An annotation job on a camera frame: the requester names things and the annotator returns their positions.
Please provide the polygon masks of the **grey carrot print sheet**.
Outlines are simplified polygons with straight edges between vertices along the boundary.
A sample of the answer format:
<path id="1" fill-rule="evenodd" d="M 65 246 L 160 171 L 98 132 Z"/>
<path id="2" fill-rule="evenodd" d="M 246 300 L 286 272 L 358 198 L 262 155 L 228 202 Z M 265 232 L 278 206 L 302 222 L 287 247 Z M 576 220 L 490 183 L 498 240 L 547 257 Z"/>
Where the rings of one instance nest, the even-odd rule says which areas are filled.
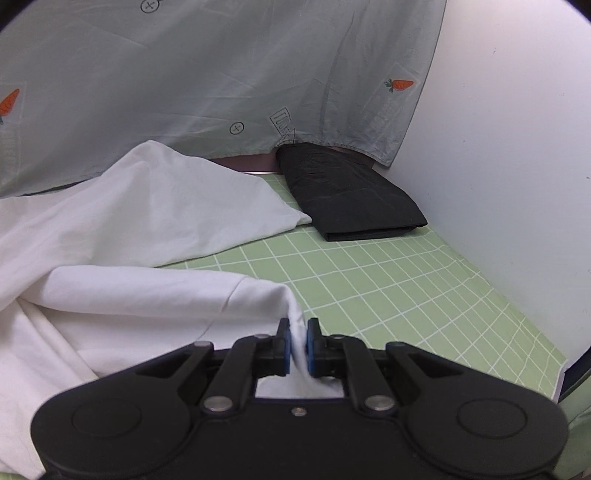
<path id="1" fill-rule="evenodd" d="M 102 174 L 154 140 L 208 159 L 284 143 L 390 166 L 442 1 L 7 1 L 1 192 Z"/>

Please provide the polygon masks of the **folded black garment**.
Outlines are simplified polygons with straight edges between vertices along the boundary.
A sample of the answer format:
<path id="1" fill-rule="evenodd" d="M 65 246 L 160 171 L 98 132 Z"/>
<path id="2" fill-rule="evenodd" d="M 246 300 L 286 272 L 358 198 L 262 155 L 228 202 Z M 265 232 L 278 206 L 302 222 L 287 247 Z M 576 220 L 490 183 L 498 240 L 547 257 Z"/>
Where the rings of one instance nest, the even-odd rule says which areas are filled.
<path id="1" fill-rule="evenodd" d="M 428 225 L 416 202 L 355 155 L 311 143 L 280 146 L 291 196 L 328 242 L 398 237 Z"/>

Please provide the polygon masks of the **green grid cutting mat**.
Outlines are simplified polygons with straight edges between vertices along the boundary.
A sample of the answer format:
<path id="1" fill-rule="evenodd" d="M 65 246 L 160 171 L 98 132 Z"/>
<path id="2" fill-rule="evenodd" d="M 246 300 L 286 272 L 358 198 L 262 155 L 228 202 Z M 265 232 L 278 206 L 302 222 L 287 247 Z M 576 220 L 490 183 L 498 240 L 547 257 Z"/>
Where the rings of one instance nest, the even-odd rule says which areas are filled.
<path id="1" fill-rule="evenodd" d="M 404 341 L 477 370 L 560 394 L 559 349 L 432 229 L 395 238 L 328 242 L 311 225 L 175 263 L 290 287 L 329 334 L 374 348 Z"/>

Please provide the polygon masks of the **white trousers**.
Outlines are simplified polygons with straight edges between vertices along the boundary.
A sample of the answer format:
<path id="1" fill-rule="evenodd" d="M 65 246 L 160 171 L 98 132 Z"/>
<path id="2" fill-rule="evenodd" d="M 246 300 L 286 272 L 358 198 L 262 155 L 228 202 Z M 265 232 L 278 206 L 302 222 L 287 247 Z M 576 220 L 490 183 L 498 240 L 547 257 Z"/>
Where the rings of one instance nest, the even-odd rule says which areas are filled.
<path id="1" fill-rule="evenodd" d="M 308 374 L 283 284 L 178 263 L 308 223 L 252 175 L 144 142 L 99 177 L 1 203 L 1 468 L 42 464 L 29 425 L 52 396 L 195 341 L 226 348 L 290 321 L 290 375 L 263 397 L 335 398 Z"/>

